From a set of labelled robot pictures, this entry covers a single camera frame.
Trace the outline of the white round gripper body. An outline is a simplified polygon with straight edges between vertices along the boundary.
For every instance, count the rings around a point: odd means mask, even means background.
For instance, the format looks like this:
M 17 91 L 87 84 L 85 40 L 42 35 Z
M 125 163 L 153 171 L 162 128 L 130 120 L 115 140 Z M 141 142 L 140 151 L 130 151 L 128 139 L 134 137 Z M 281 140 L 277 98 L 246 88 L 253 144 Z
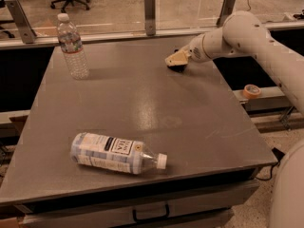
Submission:
M 196 62 L 207 62 L 216 59 L 217 40 L 213 33 L 201 34 L 189 43 L 189 52 L 191 58 Z

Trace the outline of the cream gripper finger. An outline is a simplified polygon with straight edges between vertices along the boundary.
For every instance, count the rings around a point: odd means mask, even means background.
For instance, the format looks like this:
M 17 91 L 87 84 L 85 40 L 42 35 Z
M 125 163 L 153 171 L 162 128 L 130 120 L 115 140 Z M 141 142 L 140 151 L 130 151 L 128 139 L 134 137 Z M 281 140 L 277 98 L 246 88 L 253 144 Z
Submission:
M 186 66 L 189 62 L 190 53 L 186 50 L 178 50 L 165 59 L 168 67 Z

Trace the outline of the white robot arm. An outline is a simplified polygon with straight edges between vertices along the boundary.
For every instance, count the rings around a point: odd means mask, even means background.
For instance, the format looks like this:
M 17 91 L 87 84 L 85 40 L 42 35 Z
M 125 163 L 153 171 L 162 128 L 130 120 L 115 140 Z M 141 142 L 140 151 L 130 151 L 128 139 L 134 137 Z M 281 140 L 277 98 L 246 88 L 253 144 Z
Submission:
M 168 67 L 208 62 L 220 57 L 250 56 L 293 106 L 304 115 L 304 58 L 274 39 L 251 12 L 229 15 L 220 28 L 194 37 L 165 59 Z M 304 228 L 304 140 L 285 154 L 277 169 L 269 228 Z

